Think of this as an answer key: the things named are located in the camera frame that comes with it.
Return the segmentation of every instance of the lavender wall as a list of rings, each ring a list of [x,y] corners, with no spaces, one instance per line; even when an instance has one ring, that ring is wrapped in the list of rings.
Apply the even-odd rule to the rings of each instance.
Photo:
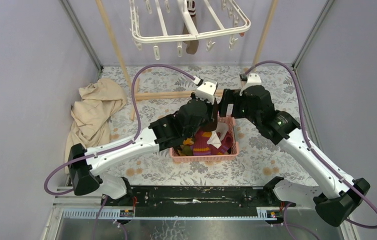
[[[94,0],[69,0],[88,39],[90,40],[98,58],[104,65],[117,65],[115,56],[102,18]],[[184,51],[182,57],[177,56],[176,43],[159,44],[161,59],[156,61],[153,55],[152,45],[143,45],[139,51],[131,38],[130,4],[128,0],[103,0],[104,7],[109,15],[113,31],[120,45],[122,54],[128,65],[147,65],[151,63],[171,64],[251,64],[261,36],[264,23],[267,19],[271,0],[237,0],[236,1],[252,22],[251,29],[244,37],[239,37],[238,45],[233,51],[228,49],[228,37],[215,38],[216,44],[211,52],[206,52],[206,40],[200,41],[200,46],[195,55],[188,55]],[[280,0],[275,11],[274,19],[264,45],[262,60],[279,60],[291,63],[302,48],[309,32],[318,18],[326,0]],[[159,25],[156,8],[151,15],[148,14],[143,0],[135,0],[139,6],[140,26],[143,36],[155,36],[162,33]],[[171,12],[167,13],[162,8],[162,14],[169,34],[181,34],[183,19],[177,9],[177,1],[170,0]],[[216,29],[209,11],[203,7],[202,0],[197,0],[196,16],[198,28],[205,30]],[[219,9],[221,0],[210,0],[214,9]],[[228,27],[231,22],[227,11],[217,10],[224,26]]]
[[[59,1],[0,0],[0,240],[40,238],[53,202],[44,178],[96,74]]]
[[[377,205],[377,1],[336,1],[298,73],[324,152],[367,179]],[[352,216],[377,223],[364,202]],[[377,239],[377,230],[358,230]]]

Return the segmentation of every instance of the hanging sock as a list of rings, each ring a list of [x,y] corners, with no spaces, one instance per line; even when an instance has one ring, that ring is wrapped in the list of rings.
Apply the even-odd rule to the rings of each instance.
[[[193,24],[197,27],[198,25],[197,25],[197,20],[196,20],[196,4],[194,0],[187,1],[187,9],[188,9],[188,12],[190,13]],[[186,24],[184,24],[184,28],[182,29],[182,34],[183,35],[189,34]],[[194,55],[198,51],[199,40],[184,41],[184,43],[187,44],[187,47],[185,48],[185,52],[187,54]]]

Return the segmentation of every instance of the floral tablecloth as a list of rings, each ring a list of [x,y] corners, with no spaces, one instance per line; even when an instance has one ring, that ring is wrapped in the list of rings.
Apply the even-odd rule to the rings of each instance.
[[[239,89],[239,74],[246,67],[202,66],[180,67],[192,75],[218,81],[219,89]],[[131,78],[141,67],[128,67]],[[299,121],[298,99],[292,79],[280,66],[256,68],[263,86],[270,91],[276,109],[287,111]],[[137,121],[130,120],[130,91],[120,67],[105,67],[103,78],[111,78],[128,94],[128,104],[110,118],[110,140],[132,135]],[[190,91],[195,86],[180,73],[166,68],[150,68],[140,75],[139,92]],[[173,113],[188,101],[186,98],[143,100],[137,103],[142,128],[150,122]],[[274,176],[284,176],[294,183],[316,185],[311,176],[287,153],[259,135],[253,124],[237,119],[236,141],[240,154],[232,161],[177,163],[168,150],[124,161],[108,169],[108,173],[128,178],[132,185],[210,185],[263,186]]]

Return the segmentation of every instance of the brown sock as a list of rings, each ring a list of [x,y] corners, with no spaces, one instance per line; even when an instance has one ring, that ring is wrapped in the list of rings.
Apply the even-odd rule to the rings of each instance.
[[[191,11],[193,13],[192,12],[190,13],[191,20],[193,21],[194,25],[197,27],[195,1],[193,1],[192,9],[193,10],[191,10]],[[182,34],[183,35],[189,34],[189,31],[187,30],[186,24],[184,24],[184,27],[182,29]],[[186,53],[193,55],[198,51],[199,40],[184,41],[184,43],[187,44],[187,47],[185,48]]]

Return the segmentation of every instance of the hanging drying rack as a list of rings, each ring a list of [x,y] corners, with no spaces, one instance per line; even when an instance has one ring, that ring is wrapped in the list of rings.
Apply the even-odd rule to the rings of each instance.
[[[149,14],[153,13],[153,8],[151,6],[150,0],[143,0]],[[169,35],[167,27],[164,21],[164,15],[162,13],[161,4],[159,0],[154,0],[155,8],[157,11],[157,16],[160,22],[160,28],[162,30],[162,35],[158,36],[142,36],[140,32],[140,18],[139,18],[139,8],[136,6],[135,0],[129,0],[130,5],[130,19],[131,19],[131,34],[133,41],[137,48],[141,51],[142,44],[154,44],[153,52],[157,60],[159,60],[159,43],[169,43],[176,42],[177,55],[181,57],[183,55],[183,42],[184,41],[193,41],[193,40],[203,40],[206,39],[206,50],[209,52],[215,42],[213,38],[229,36],[228,48],[230,50],[234,49],[234,46],[238,42],[238,38],[235,37],[236,34],[244,34],[251,27],[251,21],[242,11],[242,9],[237,5],[235,0],[220,0],[221,1],[221,10],[227,11],[228,18],[232,19],[232,27],[226,28],[222,24],[222,20],[217,16],[214,8],[209,3],[209,0],[198,0],[203,1],[204,6],[208,9],[210,15],[215,21],[218,30],[199,32],[196,28],[196,25],[193,23],[192,17],[189,12],[188,6],[192,6],[193,0],[176,0],[178,10],[181,14],[181,17],[187,27],[188,34],[177,34]],[[167,13],[171,12],[169,0],[164,0],[163,5]]]
[[[117,39],[116,39],[115,34],[112,30],[112,25],[111,25],[111,22],[109,20],[108,14],[106,13],[106,10],[105,10],[105,7],[103,5],[102,0],[95,0],[95,1],[96,1],[96,4],[97,4],[97,8],[99,10],[99,13],[101,15],[101,18],[103,20],[104,26],[107,30],[108,35],[109,35],[110,42],[112,43],[113,50],[115,51],[116,57],[118,58],[119,65],[122,68],[122,73],[125,77],[126,82],[128,83],[129,88],[131,88],[132,83],[131,83],[130,75],[128,74],[124,58],[121,54],[121,50],[118,46]],[[160,6],[158,7],[159,0],[154,0],[155,4],[156,4],[156,9],[157,9],[158,14],[159,14],[159,21],[161,23],[162,36],[142,37],[140,35],[140,22],[139,22],[138,8],[137,8],[137,6],[135,6],[134,0],[129,0],[129,1],[130,1],[130,6],[131,6],[130,7],[130,10],[131,10],[131,29],[130,30],[131,30],[131,34],[132,34],[134,43],[136,44],[138,49],[141,49],[142,44],[146,44],[146,43],[147,44],[157,44],[157,43],[166,43],[166,42],[177,42],[178,52],[181,52],[181,54],[182,54],[182,48],[180,48],[180,47],[182,47],[182,41],[185,41],[186,38],[187,38],[188,40],[207,39],[206,50],[210,51],[212,49],[213,45],[215,44],[214,42],[212,42],[213,37],[220,37],[220,36],[225,36],[225,35],[230,35],[230,36],[234,37],[233,35],[244,33],[251,26],[250,20],[246,17],[246,15],[243,13],[243,11],[240,9],[240,7],[236,4],[236,2],[234,0],[221,0],[221,9],[225,10],[225,8],[226,8],[227,11],[228,11],[228,16],[233,17],[233,27],[232,28],[226,28],[226,29],[223,30],[221,28],[221,26],[219,25],[219,22],[220,22],[219,18],[216,17],[216,14],[214,14],[215,11],[213,10],[212,7],[209,7],[210,6],[209,0],[203,0],[205,2],[206,6],[209,9],[209,12],[212,14],[213,19],[215,20],[215,22],[217,23],[217,25],[220,29],[216,30],[216,31],[210,31],[210,32],[202,32],[202,33],[197,32],[197,34],[196,34],[196,32],[193,31],[194,30],[193,26],[190,27],[190,22],[193,23],[193,21],[191,19],[187,19],[187,17],[190,17],[190,16],[187,16],[187,14],[185,14],[185,13],[188,13],[188,11],[186,11],[187,5],[184,4],[184,2],[187,1],[187,0],[177,0],[177,3],[179,4],[178,5],[179,9],[180,9],[180,11],[183,15],[184,23],[186,23],[187,30],[188,30],[189,34],[168,36],[168,35],[166,35],[168,33],[166,31],[165,23],[164,23],[164,20],[163,20],[162,10],[161,10]],[[147,11],[149,13],[153,12],[152,7],[150,5],[150,1],[149,0],[143,0],[143,1],[146,3]],[[259,61],[259,57],[260,57],[262,49],[264,47],[265,39],[267,38],[267,34],[268,34],[269,29],[270,29],[271,22],[273,20],[274,13],[276,11],[278,2],[279,2],[279,0],[271,0],[271,5],[269,7],[268,16],[267,16],[265,24],[263,26],[262,33],[261,33],[261,36],[260,36],[260,39],[259,39],[259,43],[258,43],[258,46],[257,46],[257,49],[256,49],[256,53],[255,53],[255,56],[253,58],[253,63],[252,63],[253,65]],[[164,6],[165,6],[165,10],[167,12],[170,11],[169,0],[164,0]],[[242,26],[235,26],[235,24],[236,23],[238,24],[239,21],[242,21],[244,24]],[[238,41],[238,40],[236,40],[236,38],[234,38],[233,44],[231,45],[232,37],[229,40],[230,50],[232,49],[232,46],[234,47],[234,44]],[[151,100],[151,99],[189,98],[191,93],[192,93],[192,91],[140,93],[140,92],[138,92],[138,89],[139,89],[139,79],[136,80],[135,90],[134,90],[136,101]],[[215,96],[221,97],[222,94],[223,94],[223,90],[218,89],[215,93]],[[134,117],[135,117],[135,112],[134,112],[134,109],[133,109],[132,113],[131,113],[131,120],[134,120]]]

